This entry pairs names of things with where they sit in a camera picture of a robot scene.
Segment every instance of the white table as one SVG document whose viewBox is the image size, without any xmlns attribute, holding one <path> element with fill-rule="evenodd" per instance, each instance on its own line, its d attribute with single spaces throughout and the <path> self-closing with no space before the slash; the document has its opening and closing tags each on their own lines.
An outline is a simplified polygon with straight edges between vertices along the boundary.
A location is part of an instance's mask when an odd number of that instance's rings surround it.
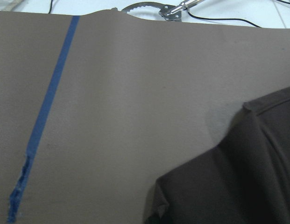
<svg viewBox="0 0 290 224">
<path fill-rule="evenodd" d="M 95 1 L 95 0 L 54 0 L 53 14 L 84 15 L 104 9 L 117 7 L 119 10 L 141 0 Z M 159 0 L 163 4 L 178 5 L 180 0 Z M 47 13 L 50 0 L 24 0 L 14 11 Z M 164 19 L 158 15 L 158 9 L 142 7 L 129 14 L 149 20 Z M 264 28 L 290 28 L 290 5 L 275 0 L 206 0 L 191 9 L 197 16 L 208 18 L 242 18 Z M 202 21 L 182 14 L 183 22 L 217 23 L 238 26 L 250 26 L 242 21 Z"/>
</svg>

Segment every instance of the gray fabric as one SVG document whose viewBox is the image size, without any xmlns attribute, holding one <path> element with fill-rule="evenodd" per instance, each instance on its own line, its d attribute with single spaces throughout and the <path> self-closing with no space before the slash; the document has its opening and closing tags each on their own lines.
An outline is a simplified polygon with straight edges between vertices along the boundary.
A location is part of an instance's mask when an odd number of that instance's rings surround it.
<svg viewBox="0 0 290 224">
<path fill-rule="evenodd" d="M 5 15 L 13 30 L 19 14 Z M 56 31 L 62 38 L 69 17 L 26 14 L 21 22 L 28 30 L 19 32 L 30 33 L 42 46 L 35 30 L 62 29 Z M 13 124 L 4 123 L 11 119 L 8 113 L 0 118 L 5 126 L 1 135 L 11 138 L 0 139 L 1 148 L 11 150 L 5 151 L 10 164 L 0 163 L 0 175 L 9 175 L 0 191 L 1 207 L 17 181 L 48 84 L 44 76 L 53 70 L 53 55 L 62 43 L 49 33 L 54 31 L 47 32 L 46 40 L 51 37 L 56 45 L 42 52 L 42 58 L 35 48 L 24 46 L 26 58 L 46 68 L 23 72 L 36 78 L 28 86 L 37 92 L 27 88 L 34 101 L 22 104 L 34 107 L 22 111 L 30 124 L 15 129 L 22 117 Z M 289 59 L 290 29 L 145 21 L 115 11 L 82 16 L 17 223 L 142 223 L 149 215 L 155 179 L 217 144 L 244 101 L 289 86 Z M 17 70 L 25 71 L 31 60 Z M 15 69 L 8 68 L 7 74 Z M 13 91 L 2 88 L 7 94 Z M 9 100 L 23 99 L 17 95 Z"/>
<path fill-rule="evenodd" d="M 70 19 L 0 12 L 0 224 Z"/>
</svg>

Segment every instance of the dark brown fabric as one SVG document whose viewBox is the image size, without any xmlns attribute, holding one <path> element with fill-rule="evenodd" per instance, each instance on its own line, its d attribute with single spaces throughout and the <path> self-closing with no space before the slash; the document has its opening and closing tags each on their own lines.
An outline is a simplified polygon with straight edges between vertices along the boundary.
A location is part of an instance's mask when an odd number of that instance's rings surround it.
<svg viewBox="0 0 290 224">
<path fill-rule="evenodd" d="M 244 110 L 215 148 L 157 180 L 147 223 L 290 224 L 290 88 Z"/>
</svg>

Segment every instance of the blue masking tape strip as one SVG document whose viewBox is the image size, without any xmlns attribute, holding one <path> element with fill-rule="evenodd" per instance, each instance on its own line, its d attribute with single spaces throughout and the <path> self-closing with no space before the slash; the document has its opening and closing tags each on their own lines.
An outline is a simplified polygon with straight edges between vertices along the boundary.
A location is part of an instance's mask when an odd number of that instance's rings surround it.
<svg viewBox="0 0 290 224">
<path fill-rule="evenodd" d="M 22 167 L 21 176 L 10 195 L 10 207 L 9 207 L 9 216 L 8 223 L 14 223 L 16 221 L 16 214 L 21 203 L 21 198 L 25 187 L 28 182 L 28 176 L 33 166 L 34 158 L 39 146 L 39 142 L 45 127 L 45 123 L 50 112 L 50 108 L 55 97 L 55 93 L 57 91 L 57 87 L 61 78 L 61 74 L 63 72 L 63 68 L 65 65 L 65 61 L 69 52 L 69 48 L 75 33 L 75 29 L 77 27 L 79 20 L 79 16 L 73 16 L 70 26 L 64 40 L 63 47 L 61 49 L 59 58 L 57 60 L 57 64 L 55 70 L 52 74 L 50 84 L 48 86 L 44 101 L 42 103 L 41 109 L 39 111 L 38 118 L 36 120 L 35 126 L 33 128 L 32 134 L 28 141 L 28 146 L 26 150 L 26 162 Z"/>
</svg>

